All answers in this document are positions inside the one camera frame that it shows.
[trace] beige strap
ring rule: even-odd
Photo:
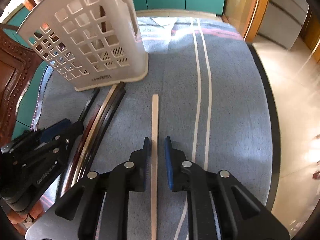
[[[154,94],[151,120],[151,240],[157,239],[158,123],[159,95]]]
[[[94,122],[93,122],[93,125],[92,125],[92,127],[91,127],[91,129],[90,129],[90,132],[89,132],[89,134],[88,134],[88,137],[87,137],[87,139],[86,139],[86,141],[85,141],[85,144],[84,144],[84,146],[83,146],[81,155],[80,155],[80,157],[79,157],[79,161],[78,161],[78,164],[77,164],[77,167],[76,167],[76,171],[75,171],[75,174],[74,174],[73,179],[72,179],[71,187],[72,187],[74,184],[76,184],[76,183],[78,182],[78,180],[80,179],[80,178],[79,178],[79,174],[80,174],[80,170],[81,170],[81,167],[82,167],[82,165],[83,165],[83,162],[84,162],[84,160],[85,160],[85,158],[86,158],[86,155],[87,155],[87,149],[89,148],[90,143],[91,143],[92,139],[94,138],[94,135],[97,133],[96,127],[97,127],[97,125],[98,125],[98,123],[99,123],[99,120],[100,120],[100,118],[101,118],[101,116],[102,116],[102,113],[103,113],[104,109],[106,108],[106,106],[107,106],[107,104],[108,104],[108,102],[109,102],[109,100],[110,100],[113,92],[115,91],[116,87],[117,87],[117,85],[113,85],[113,86],[111,87],[111,89],[110,89],[110,91],[109,91],[106,99],[104,100],[102,106],[100,107],[100,110],[99,110],[99,112],[98,112],[98,114],[97,114],[96,119],[95,119]]]

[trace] basket base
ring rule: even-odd
[[[109,82],[104,82],[104,83],[100,83],[98,85],[92,85],[92,86],[87,86],[87,87],[83,87],[83,88],[76,88],[75,90],[77,92],[81,92],[81,91],[85,91],[88,89],[93,89],[93,88],[97,88],[97,87],[105,87],[105,86],[111,86],[114,84],[118,84],[120,82],[124,82],[124,83],[128,83],[128,82],[136,82],[136,81],[140,81],[142,79],[145,78],[145,76],[148,74],[148,63],[149,63],[149,54],[146,52],[146,59],[145,59],[145,64],[147,66],[145,72],[138,76],[138,77],[134,77],[134,78],[126,78],[126,79],[121,79],[121,80],[114,80],[114,81],[109,81]]]

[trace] brown leather chair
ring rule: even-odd
[[[0,146],[10,142],[19,103],[42,59],[0,29]]]

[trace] metal bolt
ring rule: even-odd
[[[98,173],[96,173],[95,171],[90,171],[88,174],[87,174],[87,177],[89,179],[94,179],[95,177],[97,177]]]
[[[182,162],[182,166],[185,167],[185,168],[190,168],[192,165],[192,162],[190,161],[184,161]]]
[[[124,166],[127,168],[127,169],[130,169],[134,166],[134,163],[133,162],[125,162],[124,163]]]
[[[223,178],[227,178],[230,176],[230,173],[229,171],[220,171],[220,176],[223,177]]]

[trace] white plastic basket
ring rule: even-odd
[[[132,0],[41,0],[17,33],[77,91],[148,72]]]

